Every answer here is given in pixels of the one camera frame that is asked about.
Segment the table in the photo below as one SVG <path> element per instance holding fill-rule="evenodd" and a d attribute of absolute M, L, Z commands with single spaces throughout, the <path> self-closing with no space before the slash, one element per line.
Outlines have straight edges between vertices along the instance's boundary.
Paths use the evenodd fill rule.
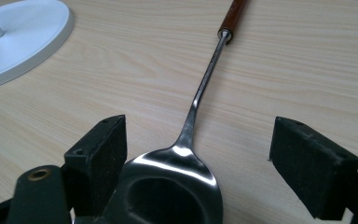
<path fill-rule="evenodd" d="M 63 153 L 107 117 L 126 115 L 129 159 L 170 146 L 231 4 L 64 2 L 76 20 L 68 40 L 0 86 L 0 202 L 25 171 L 62 165 Z M 251 1 L 196 129 L 195 152 L 218 180 L 224 223 L 329 223 L 310 216 L 268 161 L 276 116 L 358 156 L 358 1 Z M 347 211 L 342 223 L 350 220 Z"/>

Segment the white stand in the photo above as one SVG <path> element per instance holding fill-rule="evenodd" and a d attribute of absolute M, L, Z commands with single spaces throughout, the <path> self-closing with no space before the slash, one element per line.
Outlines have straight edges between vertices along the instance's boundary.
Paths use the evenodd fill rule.
<path fill-rule="evenodd" d="M 28 0 L 0 7 L 0 85 L 45 61 L 73 27 L 71 10 L 57 0 Z"/>

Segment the brown handle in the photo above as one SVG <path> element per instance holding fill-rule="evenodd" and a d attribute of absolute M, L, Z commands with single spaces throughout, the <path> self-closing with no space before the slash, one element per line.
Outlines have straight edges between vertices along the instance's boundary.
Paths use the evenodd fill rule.
<path fill-rule="evenodd" d="M 220 37 L 220 34 L 223 30 L 229 31 L 230 38 L 228 39 L 227 43 L 229 43 L 229 41 L 234 37 L 235 26 L 237 25 L 241 13 L 245 6 L 248 4 L 248 2 L 249 0 L 234 0 L 232 2 L 231 7 L 229 8 L 227 15 L 223 20 L 218 32 L 218 35 Z"/>

